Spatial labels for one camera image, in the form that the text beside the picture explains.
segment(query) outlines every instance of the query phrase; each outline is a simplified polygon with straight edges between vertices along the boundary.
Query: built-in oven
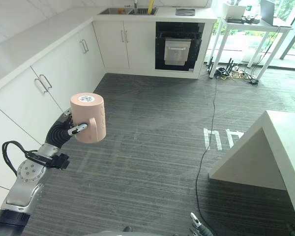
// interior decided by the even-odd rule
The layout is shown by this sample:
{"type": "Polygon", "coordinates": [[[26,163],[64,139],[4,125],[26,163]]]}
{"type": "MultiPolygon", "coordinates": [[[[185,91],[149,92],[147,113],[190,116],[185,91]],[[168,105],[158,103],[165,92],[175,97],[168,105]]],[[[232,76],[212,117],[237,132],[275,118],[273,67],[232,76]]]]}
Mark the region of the built-in oven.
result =
{"type": "Polygon", "coordinates": [[[155,69],[193,71],[204,25],[156,22],[155,69]]]}

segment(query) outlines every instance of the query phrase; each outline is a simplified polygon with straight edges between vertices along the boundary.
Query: marble wall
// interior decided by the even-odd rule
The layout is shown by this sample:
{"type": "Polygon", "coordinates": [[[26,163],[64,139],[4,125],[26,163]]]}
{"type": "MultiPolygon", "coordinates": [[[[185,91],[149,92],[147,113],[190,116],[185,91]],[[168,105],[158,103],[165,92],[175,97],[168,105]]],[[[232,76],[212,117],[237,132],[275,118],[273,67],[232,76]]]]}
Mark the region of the marble wall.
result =
{"type": "Polygon", "coordinates": [[[72,6],[73,0],[0,0],[0,43],[72,6]]]}
{"type": "MultiPolygon", "coordinates": [[[[155,0],[156,6],[210,6],[212,0],[155,0]]],[[[148,6],[149,0],[138,0],[148,6]]],[[[0,0],[0,43],[75,6],[125,6],[133,0],[0,0]]]]}
{"type": "MultiPolygon", "coordinates": [[[[149,0],[138,0],[139,6],[148,6],[149,0]]],[[[198,6],[210,5],[211,0],[155,0],[156,6],[198,6]]],[[[133,0],[73,0],[75,6],[124,6],[133,5],[133,0]]]]}

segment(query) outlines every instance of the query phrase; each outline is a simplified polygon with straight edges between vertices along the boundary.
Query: oven handle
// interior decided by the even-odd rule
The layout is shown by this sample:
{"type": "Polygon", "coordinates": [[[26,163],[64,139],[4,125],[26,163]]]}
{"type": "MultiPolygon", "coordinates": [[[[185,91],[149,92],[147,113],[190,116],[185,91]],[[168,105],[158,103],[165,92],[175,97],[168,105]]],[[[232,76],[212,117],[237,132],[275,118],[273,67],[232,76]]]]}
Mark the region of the oven handle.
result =
{"type": "Polygon", "coordinates": [[[186,50],[186,48],[171,48],[171,47],[168,47],[169,50],[186,50]]]}

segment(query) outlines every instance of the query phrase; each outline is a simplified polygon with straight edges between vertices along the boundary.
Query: white box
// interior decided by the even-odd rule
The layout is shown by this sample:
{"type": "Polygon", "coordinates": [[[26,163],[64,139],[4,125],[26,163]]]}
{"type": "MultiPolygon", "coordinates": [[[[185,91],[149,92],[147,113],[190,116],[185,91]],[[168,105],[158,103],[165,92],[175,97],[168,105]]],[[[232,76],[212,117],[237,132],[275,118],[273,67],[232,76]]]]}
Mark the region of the white box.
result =
{"type": "Polygon", "coordinates": [[[230,17],[230,18],[241,19],[241,17],[245,13],[245,10],[246,10],[246,6],[233,6],[227,3],[223,3],[221,18],[227,19],[230,17]]]}

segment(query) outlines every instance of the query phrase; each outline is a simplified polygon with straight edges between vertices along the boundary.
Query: drawer handle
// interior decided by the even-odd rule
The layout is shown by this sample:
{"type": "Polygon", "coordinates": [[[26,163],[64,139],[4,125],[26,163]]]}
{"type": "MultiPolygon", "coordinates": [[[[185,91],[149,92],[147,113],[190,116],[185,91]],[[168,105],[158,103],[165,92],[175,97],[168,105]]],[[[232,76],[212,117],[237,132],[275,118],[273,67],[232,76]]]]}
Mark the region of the drawer handle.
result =
{"type": "Polygon", "coordinates": [[[44,84],[41,82],[40,79],[37,79],[37,78],[36,78],[35,80],[38,80],[38,81],[41,83],[41,85],[44,87],[44,89],[45,89],[44,93],[48,92],[47,88],[44,86],[44,84]]]}
{"type": "Polygon", "coordinates": [[[168,48],[169,50],[186,50],[186,48],[168,48]]]}
{"type": "Polygon", "coordinates": [[[125,37],[126,37],[126,43],[128,43],[128,31],[126,30],[126,34],[125,34],[125,37]]]}
{"type": "Polygon", "coordinates": [[[83,54],[87,53],[87,50],[85,49],[83,41],[80,41],[80,46],[81,46],[81,49],[84,50],[83,54]]]}
{"type": "Polygon", "coordinates": [[[84,39],[82,39],[82,42],[83,42],[83,44],[85,44],[85,46],[86,46],[86,51],[88,52],[88,51],[89,51],[89,47],[88,47],[88,45],[87,45],[87,42],[86,42],[84,39]]]}
{"type": "Polygon", "coordinates": [[[120,31],[120,33],[121,33],[121,41],[124,43],[123,35],[122,35],[122,30],[120,31]]]}
{"type": "Polygon", "coordinates": [[[45,75],[39,75],[39,77],[44,77],[44,79],[47,81],[47,83],[49,84],[49,87],[48,87],[48,89],[51,89],[52,88],[52,86],[51,86],[51,84],[50,84],[50,82],[49,82],[49,80],[47,80],[47,78],[46,78],[46,76],[45,75]]]}

